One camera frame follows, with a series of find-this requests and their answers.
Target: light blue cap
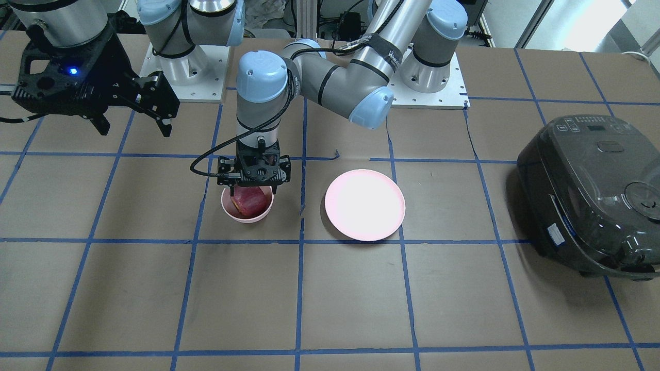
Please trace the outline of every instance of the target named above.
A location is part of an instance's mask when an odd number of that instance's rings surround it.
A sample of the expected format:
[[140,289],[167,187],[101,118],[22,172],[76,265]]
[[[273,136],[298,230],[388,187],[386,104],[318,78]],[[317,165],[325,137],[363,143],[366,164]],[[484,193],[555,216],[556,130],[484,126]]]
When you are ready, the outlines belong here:
[[239,46],[243,42],[243,31],[245,30],[246,7],[243,0],[236,0],[236,11],[234,12],[234,22],[232,30],[229,31],[229,40],[227,46]]
[[[321,46],[319,45],[319,43],[317,43],[316,41],[314,41],[314,40],[312,40],[312,39],[300,39],[300,40],[296,40],[296,41],[292,42],[291,44],[305,44],[305,45],[307,45],[307,46],[309,46],[309,47],[311,47],[311,48],[320,48],[320,47],[321,47]],[[325,55],[325,52],[324,52],[324,51],[319,51],[319,54],[320,54],[324,59],[328,59],[327,56]]]
[[433,0],[426,11],[431,27],[442,37],[458,40],[463,37],[467,25],[465,8],[456,0]]
[[359,126],[367,129],[375,129],[380,126],[389,113],[390,107],[394,102],[394,93],[387,86],[381,86],[371,92],[363,99],[348,119]]
[[265,50],[251,51],[238,62],[236,90],[245,100],[264,103],[286,88],[287,78],[282,57]]
[[169,17],[181,6],[181,0],[138,0],[137,14],[140,22],[151,26]]

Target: pink bowl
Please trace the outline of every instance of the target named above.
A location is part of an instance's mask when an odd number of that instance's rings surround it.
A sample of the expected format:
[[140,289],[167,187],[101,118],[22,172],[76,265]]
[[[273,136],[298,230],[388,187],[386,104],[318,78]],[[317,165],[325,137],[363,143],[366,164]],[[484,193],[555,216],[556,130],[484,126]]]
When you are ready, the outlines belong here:
[[378,241],[399,229],[406,203],[399,186],[387,176],[358,169],[330,184],[325,211],[339,232],[355,240]]
[[223,189],[222,195],[220,196],[220,203],[222,204],[222,210],[224,210],[224,212],[227,213],[227,215],[229,215],[231,219],[234,219],[237,222],[241,222],[241,223],[249,224],[264,219],[266,215],[268,215],[268,213],[271,211],[271,208],[273,207],[273,200],[275,199],[275,195],[273,195],[273,189],[270,188],[269,186],[264,186],[260,188],[270,201],[266,210],[264,210],[264,212],[261,213],[259,216],[253,218],[246,218],[245,216],[243,216],[243,214],[239,213],[236,206],[234,206],[234,203],[232,202],[229,188]]

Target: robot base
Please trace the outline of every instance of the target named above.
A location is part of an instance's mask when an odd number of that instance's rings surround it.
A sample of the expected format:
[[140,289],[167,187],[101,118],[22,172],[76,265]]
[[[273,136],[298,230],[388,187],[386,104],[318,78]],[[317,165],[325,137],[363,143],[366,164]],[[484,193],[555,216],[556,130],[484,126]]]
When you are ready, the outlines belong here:
[[436,93],[421,93],[409,88],[396,73],[389,82],[389,88],[394,92],[394,108],[435,108],[440,110],[462,110],[470,106],[463,74],[454,53],[451,58],[451,77],[447,86]]
[[[202,45],[201,48],[209,58],[208,68],[212,68],[213,70],[208,71],[207,78],[197,84],[172,84],[172,89],[176,93],[177,98],[182,102],[220,103],[224,98],[224,91],[226,90],[230,48],[211,45]],[[152,54],[151,49],[152,46],[149,44],[145,61],[140,70],[140,76],[147,75],[156,70],[163,70],[158,58]]]

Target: white label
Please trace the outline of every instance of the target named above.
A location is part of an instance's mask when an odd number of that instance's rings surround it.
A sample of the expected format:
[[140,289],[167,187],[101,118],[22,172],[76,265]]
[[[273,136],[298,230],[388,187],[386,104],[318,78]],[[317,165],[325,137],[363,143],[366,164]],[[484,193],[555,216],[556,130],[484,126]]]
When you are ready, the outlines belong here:
[[556,223],[553,223],[551,226],[548,227],[548,233],[550,234],[550,238],[552,238],[552,241],[556,246],[559,246],[566,242],[564,237],[562,237],[562,233],[559,231],[559,228],[557,227]]

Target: pink plate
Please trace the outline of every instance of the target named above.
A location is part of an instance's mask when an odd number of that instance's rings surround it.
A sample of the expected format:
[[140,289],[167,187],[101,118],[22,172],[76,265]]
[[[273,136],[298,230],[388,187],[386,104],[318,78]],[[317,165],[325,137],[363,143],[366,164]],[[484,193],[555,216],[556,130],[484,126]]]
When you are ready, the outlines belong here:
[[387,176],[358,169],[341,174],[330,184],[325,211],[339,232],[355,240],[378,241],[399,229],[406,202]]

